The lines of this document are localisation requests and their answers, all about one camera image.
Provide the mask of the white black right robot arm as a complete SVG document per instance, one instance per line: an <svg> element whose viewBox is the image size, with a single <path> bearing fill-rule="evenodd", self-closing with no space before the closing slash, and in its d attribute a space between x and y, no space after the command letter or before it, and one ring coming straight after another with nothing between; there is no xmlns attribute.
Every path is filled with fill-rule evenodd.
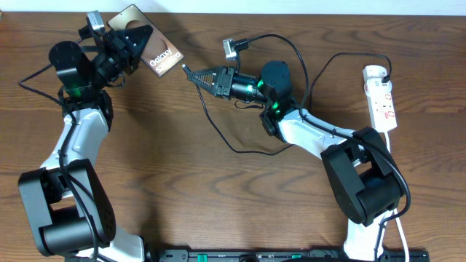
<svg viewBox="0 0 466 262"><path fill-rule="evenodd" d="M349 220L345 255L361 261L382 257L386 224L397 218L395 209L407 188L375 129L343 129L311 115L292 95L290 70L283 61L266 63L259 76L226 66L192 71L185 65L183 70L190 82L214 97L263 105L260 118L269 135L322 161L336 202Z"/></svg>

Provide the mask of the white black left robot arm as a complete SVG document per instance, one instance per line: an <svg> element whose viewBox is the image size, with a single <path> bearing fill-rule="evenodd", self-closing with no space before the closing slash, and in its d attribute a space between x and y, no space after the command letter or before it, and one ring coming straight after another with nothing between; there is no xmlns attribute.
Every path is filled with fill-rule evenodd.
<svg viewBox="0 0 466 262"><path fill-rule="evenodd" d="M49 53L62 87L54 101L64 128L37 170L18 181L38 251L66 261L156 261L144 239L119 227L95 172L101 143L113 121L107 89L122 86L133 73L152 35L148 25L110 30L86 25L80 41L62 41Z"/></svg>

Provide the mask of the white USB charger adapter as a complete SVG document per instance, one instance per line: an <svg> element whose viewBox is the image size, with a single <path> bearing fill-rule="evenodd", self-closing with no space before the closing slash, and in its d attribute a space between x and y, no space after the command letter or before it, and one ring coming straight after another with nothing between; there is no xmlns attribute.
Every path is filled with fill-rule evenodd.
<svg viewBox="0 0 466 262"><path fill-rule="evenodd" d="M364 85L365 94L368 97L376 97L378 95L391 93L392 91L392 82L383 82L383 78L368 78L366 79Z"/></svg>

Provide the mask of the white power strip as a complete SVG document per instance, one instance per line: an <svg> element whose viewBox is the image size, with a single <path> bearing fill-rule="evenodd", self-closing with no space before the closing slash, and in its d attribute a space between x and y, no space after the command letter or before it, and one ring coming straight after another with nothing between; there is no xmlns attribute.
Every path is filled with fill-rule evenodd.
<svg viewBox="0 0 466 262"><path fill-rule="evenodd" d="M387 76L387 69L380 65L367 65L363 69L364 85L368 78L383 78ZM389 132L397 125L392 93L367 97L371 126L377 132Z"/></svg>

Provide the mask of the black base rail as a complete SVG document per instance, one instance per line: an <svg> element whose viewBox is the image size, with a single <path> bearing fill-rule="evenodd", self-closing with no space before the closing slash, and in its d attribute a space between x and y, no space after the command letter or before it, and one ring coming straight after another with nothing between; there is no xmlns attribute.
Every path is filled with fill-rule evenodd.
<svg viewBox="0 0 466 262"><path fill-rule="evenodd" d="M356 261L339 249L293 251L164 250L160 262L280 262L280 261Z"/></svg>

